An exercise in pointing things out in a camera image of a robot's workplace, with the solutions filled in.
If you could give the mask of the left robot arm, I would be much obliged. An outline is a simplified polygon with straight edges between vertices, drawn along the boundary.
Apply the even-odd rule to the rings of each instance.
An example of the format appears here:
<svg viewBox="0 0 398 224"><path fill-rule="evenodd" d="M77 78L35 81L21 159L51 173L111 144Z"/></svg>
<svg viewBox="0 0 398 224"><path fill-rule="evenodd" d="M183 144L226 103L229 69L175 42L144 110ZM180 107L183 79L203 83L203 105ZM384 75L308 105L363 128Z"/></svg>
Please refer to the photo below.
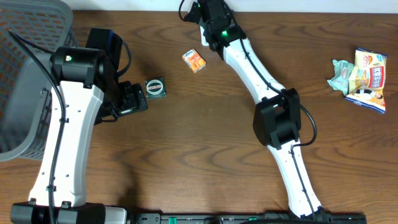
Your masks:
<svg viewBox="0 0 398 224"><path fill-rule="evenodd" d="M13 223L131 223L128 210L86 199L86 165L93 128L148 108L140 84L121 82L127 43L110 29L92 28L85 47L61 46L49 65L52 111L44 157L25 202L13 204Z"/></svg>

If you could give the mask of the mint green wipes pack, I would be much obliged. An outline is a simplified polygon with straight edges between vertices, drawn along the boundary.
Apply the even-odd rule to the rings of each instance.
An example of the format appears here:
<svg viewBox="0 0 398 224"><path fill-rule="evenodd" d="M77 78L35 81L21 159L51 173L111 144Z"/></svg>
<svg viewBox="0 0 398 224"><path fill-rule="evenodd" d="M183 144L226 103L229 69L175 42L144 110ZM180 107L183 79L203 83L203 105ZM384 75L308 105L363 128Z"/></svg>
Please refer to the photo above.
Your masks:
<svg viewBox="0 0 398 224"><path fill-rule="evenodd" d="M327 82L334 90L341 91L346 96L349 93L349 76L354 65L345 60L332 60L332 64L334 77Z"/></svg>

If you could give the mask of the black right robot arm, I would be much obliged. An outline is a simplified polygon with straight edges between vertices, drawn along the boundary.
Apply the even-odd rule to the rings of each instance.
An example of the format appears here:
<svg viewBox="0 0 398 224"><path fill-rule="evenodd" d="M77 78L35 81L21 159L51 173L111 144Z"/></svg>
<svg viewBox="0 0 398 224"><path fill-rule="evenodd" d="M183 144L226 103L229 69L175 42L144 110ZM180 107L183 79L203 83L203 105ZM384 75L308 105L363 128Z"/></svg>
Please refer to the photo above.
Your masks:
<svg viewBox="0 0 398 224"><path fill-rule="evenodd" d="M198 24L201 41L239 76L256 105L253 130L273 155L287 191L290 211L298 218L315 218L322 205L312 189L301 157L301 114L311 114L298 92L286 89L262 64L247 35L225 1L193 1L185 22Z"/></svg>

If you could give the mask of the yellow snack chip bag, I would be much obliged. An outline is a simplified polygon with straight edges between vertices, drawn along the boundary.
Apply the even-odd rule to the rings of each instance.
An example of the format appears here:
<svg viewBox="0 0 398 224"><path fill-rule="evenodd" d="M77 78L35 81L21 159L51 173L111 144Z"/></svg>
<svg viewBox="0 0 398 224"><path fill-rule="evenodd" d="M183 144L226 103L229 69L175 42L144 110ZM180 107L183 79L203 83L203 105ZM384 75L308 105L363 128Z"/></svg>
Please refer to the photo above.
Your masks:
<svg viewBox="0 0 398 224"><path fill-rule="evenodd" d="M345 100L384 114L386 103L383 89L386 83L387 59L385 54L356 49Z"/></svg>

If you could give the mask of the dark green round-label box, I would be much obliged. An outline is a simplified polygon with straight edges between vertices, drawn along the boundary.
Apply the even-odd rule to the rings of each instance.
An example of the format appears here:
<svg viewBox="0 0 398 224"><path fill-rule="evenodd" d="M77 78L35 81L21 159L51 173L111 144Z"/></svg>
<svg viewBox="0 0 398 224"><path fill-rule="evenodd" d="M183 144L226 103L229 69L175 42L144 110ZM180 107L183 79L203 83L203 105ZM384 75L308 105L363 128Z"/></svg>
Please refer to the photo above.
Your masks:
<svg viewBox="0 0 398 224"><path fill-rule="evenodd" d="M148 100L165 98L167 96L163 77L146 80L145 88Z"/></svg>

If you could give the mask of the orange tissue pack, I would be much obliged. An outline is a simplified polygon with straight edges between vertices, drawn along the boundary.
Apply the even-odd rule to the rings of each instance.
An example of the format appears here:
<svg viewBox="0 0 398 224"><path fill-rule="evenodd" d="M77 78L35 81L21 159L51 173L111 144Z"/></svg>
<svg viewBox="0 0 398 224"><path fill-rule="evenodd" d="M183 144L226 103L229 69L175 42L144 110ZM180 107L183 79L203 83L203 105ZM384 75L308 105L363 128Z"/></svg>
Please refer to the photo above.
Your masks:
<svg viewBox="0 0 398 224"><path fill-rule="evenodd" d="M184 53L182 58L193 73L197 73L206 67L205 59L195 49L191 49Z"/></svg>

